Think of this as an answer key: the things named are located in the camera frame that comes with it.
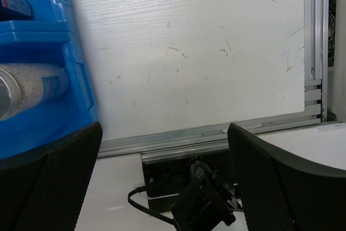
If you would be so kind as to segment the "red-label lid jar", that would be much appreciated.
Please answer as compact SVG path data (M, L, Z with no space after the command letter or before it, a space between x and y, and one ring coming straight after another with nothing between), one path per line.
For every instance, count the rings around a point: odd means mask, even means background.
M1 0L1 22L32 20L32 12L25 0Z

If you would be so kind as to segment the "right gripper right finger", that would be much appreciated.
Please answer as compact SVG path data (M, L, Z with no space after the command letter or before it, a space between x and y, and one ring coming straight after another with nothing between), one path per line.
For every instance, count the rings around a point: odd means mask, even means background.
M232 123L228 144L248 230L345 230L345 170Z

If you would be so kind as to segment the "silver-lid white jar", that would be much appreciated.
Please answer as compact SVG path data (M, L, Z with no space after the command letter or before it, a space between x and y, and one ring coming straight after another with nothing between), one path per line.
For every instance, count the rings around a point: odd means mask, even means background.
M7 120L62 96L69 87L67 71L54 64L1 64L1 120Z

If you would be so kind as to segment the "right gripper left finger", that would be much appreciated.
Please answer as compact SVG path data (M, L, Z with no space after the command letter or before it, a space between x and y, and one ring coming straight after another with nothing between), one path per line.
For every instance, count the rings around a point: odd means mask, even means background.
M101 146L94 122L1 160L1 230L74 230Z

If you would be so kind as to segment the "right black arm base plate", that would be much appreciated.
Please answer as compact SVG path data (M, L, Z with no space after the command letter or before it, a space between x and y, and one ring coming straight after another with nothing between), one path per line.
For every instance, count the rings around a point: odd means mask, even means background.
M144 162L142 169L149 209L157 213L171 211L177 195L190 182L189 167L195 160L206 162L211 170L217 170L224 176L228 184L236 184L231 156L227 150Z

